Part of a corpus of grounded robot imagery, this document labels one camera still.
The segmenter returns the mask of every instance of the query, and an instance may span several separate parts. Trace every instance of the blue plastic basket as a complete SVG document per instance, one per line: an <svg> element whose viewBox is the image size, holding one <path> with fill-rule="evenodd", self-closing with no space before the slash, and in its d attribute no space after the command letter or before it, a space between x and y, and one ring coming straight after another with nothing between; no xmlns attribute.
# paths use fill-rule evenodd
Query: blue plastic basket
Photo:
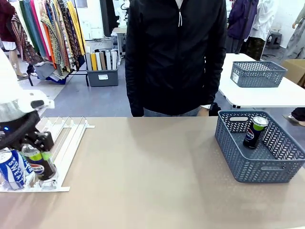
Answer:
<svg viewBox="0 0 305 229"><path fill-rule="evenodd" d="M243 145L255 116L269 121L257 149ZM220 111L215 133L234 178L243 183L287 183L305 162L305 150L264 111Z"/></svg>
<svg viewBox="0 0 305 229"><path fill-rule="evenodd" d="M233 62L231 79L239 87L278 87L287 69L271 61Z"/></svg>

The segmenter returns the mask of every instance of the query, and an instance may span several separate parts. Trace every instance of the blue can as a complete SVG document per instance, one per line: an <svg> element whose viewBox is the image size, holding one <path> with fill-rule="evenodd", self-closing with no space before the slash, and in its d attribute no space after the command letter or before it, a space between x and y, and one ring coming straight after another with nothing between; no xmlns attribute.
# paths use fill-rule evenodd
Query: blue can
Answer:
<svg viewBox="0 0 305 229"><path fill-rule="evenodd" d="M14 158L18 161L19 167L21 168L21 171L25 173L25 176L33 172L33 169L31 168L27 160L24 159L24 157L17 150L11 150L11 153L13 154Z"/></svg>
<svg viewBox="0 0 305 229"><path fill-rule="evenodd" d="M0 153L0 172L11 189L18 190L23 188L23 172L11 151Z"/></svg>

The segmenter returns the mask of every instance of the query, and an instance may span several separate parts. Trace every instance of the table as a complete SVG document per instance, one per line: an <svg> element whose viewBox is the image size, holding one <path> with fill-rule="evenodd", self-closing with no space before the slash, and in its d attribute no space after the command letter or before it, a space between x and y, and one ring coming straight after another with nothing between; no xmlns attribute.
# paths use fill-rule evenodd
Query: table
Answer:
<svg viewBox="0 0 305 229"><path fill-rule="evenodd" d="M305 107L305 90L283 78L277 88L242 88L231 79L233 61L254 61L245 54L227 54L219 91L233 106L241 107Z"/></svg>
<svg viewBox="0 0 305 229"><path fill-rule="evenodd" d="M217 118L88 118L66 193L1 193L3 229L285 229L305 225L289 184L234 180Z"/></svg>
<svg viewBox="0 0 305 229"><path fill-rule="evenodd" d="M121 64L122 58L121 54L123 55L123 47L122 47L122 42L123 42L123 35L127 33L127 27L117 27L114 28L112 32L115 32L118 35L118 50L119 50L119 65Z"/></svg>

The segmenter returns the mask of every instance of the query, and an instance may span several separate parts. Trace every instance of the pepsi can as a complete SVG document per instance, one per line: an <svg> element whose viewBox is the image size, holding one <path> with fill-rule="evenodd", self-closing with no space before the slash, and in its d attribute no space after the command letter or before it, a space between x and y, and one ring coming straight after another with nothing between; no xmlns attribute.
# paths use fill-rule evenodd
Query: pepsi can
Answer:
<svg viewBox="0 0 305 229"><path fill-rule="evenodd" d="M267 128L268 123L268 120L263 117L254 117L244 138L243 145L249 149L256 149L259 143L259 137Z"/></svg>
<svg viewBox="0 0 305 229"><path fill-rule="evenodd" d="M11 189L18 190L23 188L23 172L11 151L0 153L0 172Z"/></svg>
<svg viewBox="0 0 305 229"><path fill-rule="evenodd" d="M11 153L13 154L14 158L18 161L19 167L21 168L22 172L25 173L25 176L31 174L33 172L33 169L27 162L27 160L17 151L17 150L11 150Z"/></svg>

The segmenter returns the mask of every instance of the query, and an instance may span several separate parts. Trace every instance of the hand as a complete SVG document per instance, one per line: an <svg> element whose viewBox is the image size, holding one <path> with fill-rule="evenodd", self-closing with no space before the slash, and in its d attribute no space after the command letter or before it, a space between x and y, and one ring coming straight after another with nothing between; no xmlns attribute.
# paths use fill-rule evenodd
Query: hand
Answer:
<svg viewBox="0 0 305 229"><path fill-rule="evenodd" d="M197 116L200 116L200 117L208 117L209 116L209 109L206 109L204 107L202 107L200 109L200 111L198 112L198 115Z"/></svg>

